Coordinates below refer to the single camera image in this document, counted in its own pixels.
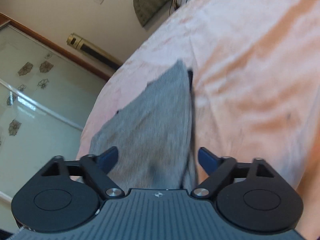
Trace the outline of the gold tower fan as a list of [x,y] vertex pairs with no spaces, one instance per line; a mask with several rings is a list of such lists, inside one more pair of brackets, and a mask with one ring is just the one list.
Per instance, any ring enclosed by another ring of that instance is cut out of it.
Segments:
[[118,70],[123,65],[120,60],[75,33],[69,35],[66,42],[68,46],[109,66],[113,70]]

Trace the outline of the grey knitted garment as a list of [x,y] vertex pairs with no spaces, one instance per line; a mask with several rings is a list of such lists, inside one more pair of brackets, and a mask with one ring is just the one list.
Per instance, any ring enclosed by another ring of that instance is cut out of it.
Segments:
[[108,176],[125,192],[130,188],[191,191],[197,184],[193,145],[188,70],[178,60],[102,126],[89,153],[118,149],[118,162]]

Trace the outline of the navy blue garment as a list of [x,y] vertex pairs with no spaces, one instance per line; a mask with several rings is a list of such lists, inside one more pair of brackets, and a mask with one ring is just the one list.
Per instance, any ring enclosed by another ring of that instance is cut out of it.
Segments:
[[193,99],[194,98],[194,92],[193,92],[193,70],[188,70],[188,79],[189,79],[189,90],[190,90],[190,96]]

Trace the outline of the pink bed sheet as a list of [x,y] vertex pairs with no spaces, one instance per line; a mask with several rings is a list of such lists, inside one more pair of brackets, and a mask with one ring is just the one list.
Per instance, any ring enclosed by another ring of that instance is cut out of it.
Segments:
[[116,111],[177,60],[194,71],[195,144],[262,157],[297,188],[297,225],[319,237],[319,0],[191,0],[101,90],[78,156]]

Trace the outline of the frosted glass wardrobe door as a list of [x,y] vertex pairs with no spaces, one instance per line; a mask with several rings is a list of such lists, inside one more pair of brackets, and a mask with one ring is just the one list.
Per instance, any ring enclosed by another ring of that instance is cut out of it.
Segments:
[[1,26],[1,200],[51,157],[76,158],[105,81],[9,24]]

